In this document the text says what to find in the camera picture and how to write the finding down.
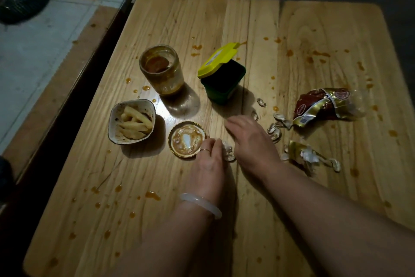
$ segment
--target green plastic box with yellow lid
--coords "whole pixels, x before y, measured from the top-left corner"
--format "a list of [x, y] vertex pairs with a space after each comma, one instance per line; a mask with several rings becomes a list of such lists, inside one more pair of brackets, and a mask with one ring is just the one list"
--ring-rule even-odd
[[246, 68], [232, 59], [240, 43], [229, 43], [218, 49], [198, 70], [198, 78], [213, 102], [225, 104], [246, 74]]

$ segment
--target sauce-covered lid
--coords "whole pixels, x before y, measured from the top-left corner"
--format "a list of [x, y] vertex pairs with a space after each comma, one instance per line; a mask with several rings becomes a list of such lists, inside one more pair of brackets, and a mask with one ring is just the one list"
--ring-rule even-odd
[[169, 134], [169, 147], [180, 158], [193, 157], [200, 151], [206, 138], [204, 129], [196, 122], [184, 121], [172, 128]]
[[225, 64], [231, 60], [231, 58], [238, 52], [237, 48], [241, 44], [228, 43], [218, 49], [213, 55], [203, 64], [198, 70], [198, 78], [205, 78], [212, 75], [219, 69], [222, 64]]

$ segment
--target gold jar lid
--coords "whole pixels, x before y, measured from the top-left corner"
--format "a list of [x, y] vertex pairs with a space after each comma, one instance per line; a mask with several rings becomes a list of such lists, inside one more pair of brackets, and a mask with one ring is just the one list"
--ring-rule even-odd
[[200, 151], [205, 130], [192, 121], [180, 122], [169, 133], [169, 148], [179, 158], [190, 158]]

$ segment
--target yellow lid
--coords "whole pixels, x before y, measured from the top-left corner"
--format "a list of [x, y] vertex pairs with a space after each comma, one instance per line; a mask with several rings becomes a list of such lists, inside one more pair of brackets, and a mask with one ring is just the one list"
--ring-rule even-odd
[[212, 75], [215, 71], [219, 69], [222, 64], [225, 64], [231, 60], [231, 58], [238, 52], [237, 48], [241, 44], [228, 43], [225, 46], [222, 46], [218, 49], [210, 59], [207, 60], [205, 64], [198, 70], [198, 78], [205, 78]]

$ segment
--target hand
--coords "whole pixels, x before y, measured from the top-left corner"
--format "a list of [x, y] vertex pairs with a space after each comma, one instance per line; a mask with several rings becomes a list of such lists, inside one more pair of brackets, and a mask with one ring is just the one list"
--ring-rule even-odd
[[225, 127], [235, 138], [235, 157], [241, 167], [264, 181], [269, 167], [281, 163], [278, 151], [269, 135], [253, 118], [232, 116]]
[[225, 184], [223, 171], [222, 141], [207, 138], [202, 142], [201, 150], [196, 155], [186, 185], [186, 192], [210, 201], [218, 206]]

